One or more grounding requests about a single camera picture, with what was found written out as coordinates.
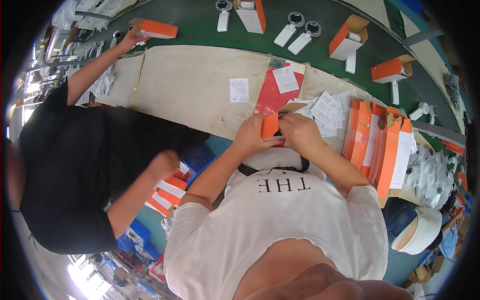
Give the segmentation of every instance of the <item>jeans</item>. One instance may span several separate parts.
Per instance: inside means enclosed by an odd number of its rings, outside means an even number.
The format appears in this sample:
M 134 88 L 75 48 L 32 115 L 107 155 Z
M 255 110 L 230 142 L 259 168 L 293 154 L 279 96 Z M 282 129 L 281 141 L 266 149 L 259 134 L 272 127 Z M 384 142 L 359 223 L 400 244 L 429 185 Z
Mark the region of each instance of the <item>jeans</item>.
M 382 208 L 388 234 L 388 246 L 392 247 L 394 239 L 415 220 L 417 212 L 411 202 L 391 197 Z

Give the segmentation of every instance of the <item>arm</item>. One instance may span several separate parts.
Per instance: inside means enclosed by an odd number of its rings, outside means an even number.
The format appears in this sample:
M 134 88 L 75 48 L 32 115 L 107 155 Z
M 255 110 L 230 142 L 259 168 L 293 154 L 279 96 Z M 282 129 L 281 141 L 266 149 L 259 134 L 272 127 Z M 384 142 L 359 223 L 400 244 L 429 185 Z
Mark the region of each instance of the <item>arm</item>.
M 354 186 L 370 184 L 352 163 L 325 143 L 311 119 L 300 114 L 287 114 L 281 117 L 278 126 L 288 144 L 325 172 L 343 196 L 347 196 Z
M 97 80 L 120 55 L 130 51 L 137 42 L 147 39 L 148 37 L 146 35 L 136 36 L 132 31 L 129 31 L 118 45 L 108 49 L 72 75 L 68 79 L 67 105 L 77 103 L 80 96 L 85 93 L 95 80 Z
M 195 179 L 182 197 L 180 205 L 195 202 L 211 211 L 211 204 L 222 192 L 228 179 L 242 161 L 262 149 L 279 143 L 279 141 L 262 141 L 263 119 L 264 116 L 253 116 L 240 126 L 232 146 Z
M 447 224 L 445 224 L 442 228 L 442 232 L 445 233 L 447 230 L 449 230 L 450 228 L 452 228 L 453 224 L 458 220 L 460 219 L 462 216 L 463 216 L 463 213 L 465 212 L 465 208 L 462 208 L 458 211 L 458 213 L 453 217 L 451 218 Z
M 133 222 L 152 189 L 161 179 L 172 176 L 179 168 L 179 158 L 173 151 L 158 154 L 127 191 L 108 209 L 107 215 L 115 238 L 119 238 Z

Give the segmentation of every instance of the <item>orange and white box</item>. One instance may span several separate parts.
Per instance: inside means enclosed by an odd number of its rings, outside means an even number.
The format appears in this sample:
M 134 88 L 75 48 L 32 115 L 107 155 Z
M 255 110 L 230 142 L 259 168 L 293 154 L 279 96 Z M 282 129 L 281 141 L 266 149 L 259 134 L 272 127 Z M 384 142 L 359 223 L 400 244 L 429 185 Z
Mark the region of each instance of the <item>orange and white box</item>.
M 346 60 L 350 55 L 358 50 L 368 39 L 366 26 L 370 21 L 356 15 L 348 17 L 335 37 L 328 45 L 328 56 L 336 60 Z M 347 38 L 349 32 L 359 34 L 360 42 L 352 41 Z
M 415 59 L 408 54 L 383 62 L 370 68 L 372 81 L 385 84 L 410 77 L 413 74 L 411 61 Z
M 146 34 L 149 37 L 170 39 L 176 38 L 179 28 L 162 22 L 134 18 L 130 22 L 134 27 L 133 32 L 137 35 Z
M 248 32 L 265 33 L 267 22 L 261 0 L 234 0 L 233 7 Z

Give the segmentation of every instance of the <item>white device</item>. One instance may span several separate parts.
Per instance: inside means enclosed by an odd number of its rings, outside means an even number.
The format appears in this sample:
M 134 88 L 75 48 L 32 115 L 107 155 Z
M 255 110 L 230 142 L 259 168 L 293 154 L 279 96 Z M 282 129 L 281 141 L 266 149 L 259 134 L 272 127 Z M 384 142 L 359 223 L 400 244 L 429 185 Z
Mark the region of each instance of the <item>white device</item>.
M 392 97 L 392 104 L 399 105 L 400 104 L 400 96 L 398 95 L 398 81 L 394 80 L 391 82 L 390 86 L 390 95 Z
M 353 52 L 345 60 L 345 71 L 351 74 L 355 74 L 355 65 L 357 64 L 357 52 Z
M 117 44 L 117 41 L 120 37 L 121 37 L 121 32 L 120 31 L 117 30 L 113 33 L 113 39 L 110 43 L 110 48 L 115 47 L 115 45 Z
M 97 43 L 97 45 L 96 45 L 96 56 L 95 57 L 99 57 L 100 54 L 102 54 L 104 44 L 105 44 L 104 41 L 100 41 L 99 43 Z
M 320 36 L 322 28 L 317 22 L 309 21 L 305 25 L 307 32 L 302 33 L 290 46 L 287 48 L 294 55 L 297 55 L 305 46 L 312 41 L 312 37 Z
M 430 114 L 428 123 L 430 123 L 431 125 L 434 125 L 435 117 L 437 116 L 437 107 L 435 105 L 428 105 L 428 113 Z
M 288 21 L 290 24 L 285 25 L 285 28 L 280 31 L 280 34 L 277 35 L 273 41 L 275 44 L 280 47 L 284 47 L 285 44 L 290 40 L 292 35 L 297 31 L 297 28 L 302 27 L 305 24 L 305 19 L 303 15 L 299 12 L 291 12 L 288 15 Z
M 216 9 L 220 11 L 220 15 L 218 17 L 218 25 L 216 26 L 216 30 L 218 32 L 224 32 L 228 30 L 228 22 L 230 20 L 230 13 L 229 10 L 232 9 L 233 4 L 228 0 L 217 0 L 215 3 Z
M 408 116 L 410 120 L 418 120 L 422 115 L 428 114 L 428 104 L 426 102 L 420 102 L 419 107 L 410 113 Z

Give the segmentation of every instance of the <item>paper sheet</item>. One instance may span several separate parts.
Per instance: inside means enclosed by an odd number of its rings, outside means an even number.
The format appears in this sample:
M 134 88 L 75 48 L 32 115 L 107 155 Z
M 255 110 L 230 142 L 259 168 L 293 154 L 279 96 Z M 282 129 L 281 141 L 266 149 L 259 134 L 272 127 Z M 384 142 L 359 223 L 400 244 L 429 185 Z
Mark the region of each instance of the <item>paper sheet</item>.
M 324 127 L 319 121 L 317 121 L 317 120 L 315 120 L 315 123 L 317 124 L 318 130 L 320 131 L 320 135 L 322 136 L 322 138 L 332 137 L 332 136 L 336 136 L 336 135 L 337 135 L 336 128 L 333 128 L 333 129 L 325 128 L 325 127 Z
M 393 170 L 390 189 L 401 189 L 405 172 L 407 171 L 408 160 L 410 159 L 410 145 L 412 143 L 412 134 L 400 131 L 398 133 L 398 148 L 396 152 L 395 167 Z
M 336 95 L 336 98 L 339 101 L 339 103 L 342 105 L 342 110 L 344 112 L 347 112 L 350 110 L 350 102 L 352 97 L 355 97 L 355 98 L 357 97 L 356 90 L 349 90 Z
M 331 130 L 341 126 L 342 120 L 337 121 L 339 113 L 341 113 L 340 103 L 327 92 L 324 92 L 312 107 L 315 120 Z
M 379 116 L 372 114 L 372 121 L 370 124 L 370 133 L 368 136 L 367 150 L 365 152 L 365 158 L 363 159 L 363 166 L 371 167 L 373 161 L 373 155 L 375 153 L 375 143 L 377 140 L 378 131 L 378 118 Z
M 248 102 L 248 78 L 230 79 L 230 102 Z
M 290 66 L 273 70 L 273 76 L 281 94 L 300 89 Z

